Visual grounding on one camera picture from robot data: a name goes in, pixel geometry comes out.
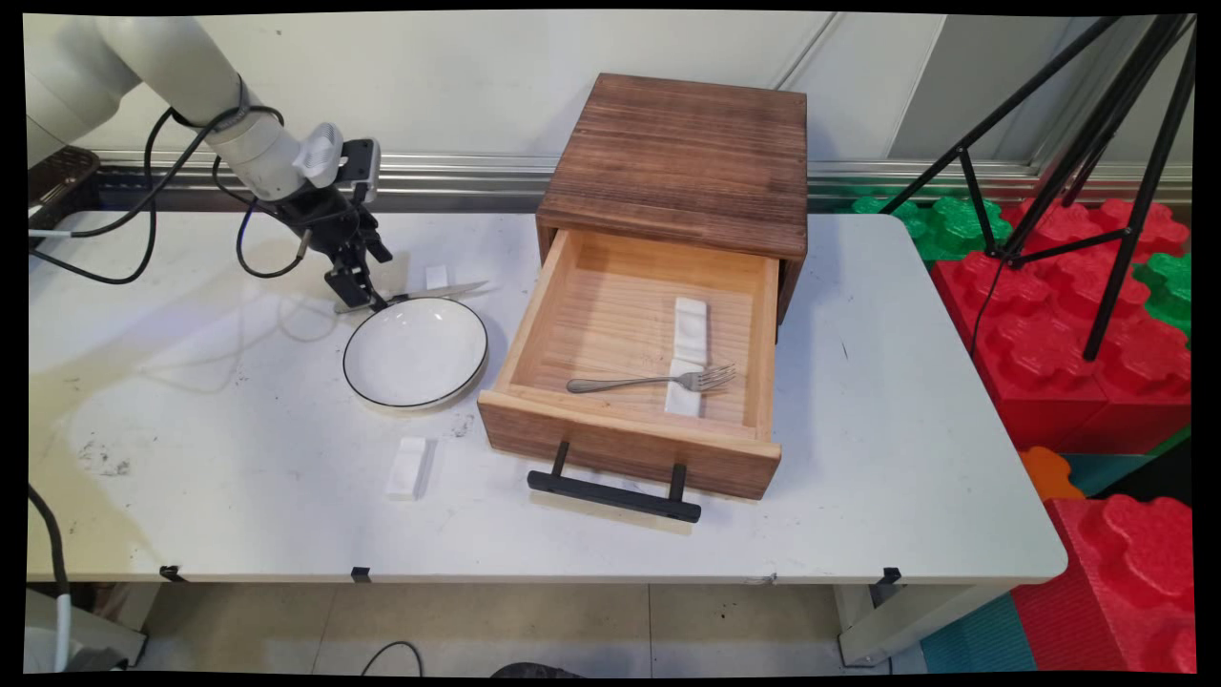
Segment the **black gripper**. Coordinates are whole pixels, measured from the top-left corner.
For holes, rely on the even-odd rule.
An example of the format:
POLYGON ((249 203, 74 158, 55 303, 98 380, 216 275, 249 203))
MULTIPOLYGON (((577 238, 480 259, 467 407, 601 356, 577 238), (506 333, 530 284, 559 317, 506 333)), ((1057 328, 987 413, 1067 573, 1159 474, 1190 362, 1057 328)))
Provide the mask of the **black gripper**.
POLYGON ((379 221, 363 204, 369 192, 366 184, 358 184, 353 196, 346 196, 335 184, 326 188, 304 184, 291 196, 276 201, 280 222, 297 236, 309 232, 308 246, 335 261, 324 275, 324 282, 339 297, 336 312, 366 309, 380 312, 389 305, 372 286, 368 260, 363 256, 368 253, 379 262, 393 260, 392 253, 383 246, 379 221))

